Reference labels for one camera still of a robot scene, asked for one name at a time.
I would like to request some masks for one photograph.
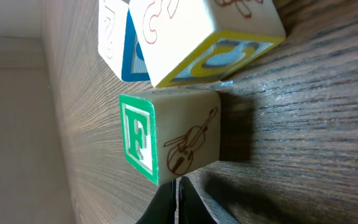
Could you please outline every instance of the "red print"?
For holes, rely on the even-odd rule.
[[[179,0],[154,0],[146,9],[143,17],[143,36],[148,44],[154,44],[157,41],[157,31],[150,27],[150,23],[153,19],[165,19],[159,17],[162,12],[162,4],[166,2],[168,2],[166,5],[168,15],[172,19],[178,9]]]
[[[164,144],[164,147],[171,147],[168,152],[167,166],[172,174],[182,175],[190,168],[194,159],[194,152],[204,144],[208,124],[217,112],[218,108],[214,107],[202,126],[193,126],[185,135],[169,140]]]
[[[248,8],[246,2],[251,2],[252,0],[215,0],[216,4],[221,7],[230,6],[231,4],[236,4],[238,11],[248,19],[252,17],[251,10]],[[263,4],[264,0],[254,0],[256,3]]]

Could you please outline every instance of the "toy block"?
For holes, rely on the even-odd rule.
[[[127,161],[161,185],[219,159],[221,101],[215,91],[120,95]]]
[[[128,3],[99,0],[98,51],[119,79],[150,80]]]
[[[131,0],[153,86],[221,80],[285,40],[272,0]]]

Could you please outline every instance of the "violin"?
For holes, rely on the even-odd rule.
[[[183,175],[187,172],[193,162],[194,153],[204,144],[208,124],[217,112],[218,107],[214,107],[202,126],[193,126],[186,134],[164,144],[164,147],[171,147],[167,157],[167,167],[171,173]]]

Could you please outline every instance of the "blue block face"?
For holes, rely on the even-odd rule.
[[[137,40],[134,22],[128,12],[127,29],[125,34],[124,62],[122,65],[122,80],[126,82],[150,80],[144,63],[142,49]]]

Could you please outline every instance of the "green border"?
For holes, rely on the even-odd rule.
[[[153,174],[150,174],[140,164],[138,164],[133,158],[127,154],[127,146],[125,139],[125,128],[124,128],[124,113],[122,112],[122,104],[131,105],[140,110],[144,110],[150,113],[150,133],[152,141],[152,159],[153,159]],[[155,185],[158,185],[158,154],[157,154],[157,130],[155,127],[155,110],[154,105],[151,101],[139,98],[136,96],[119,95],[119,110],[121,112],[121,129],[122,129],[122,140],[124,145],[124,154],[127,161],[134,166],[140,173],[151,180]]]

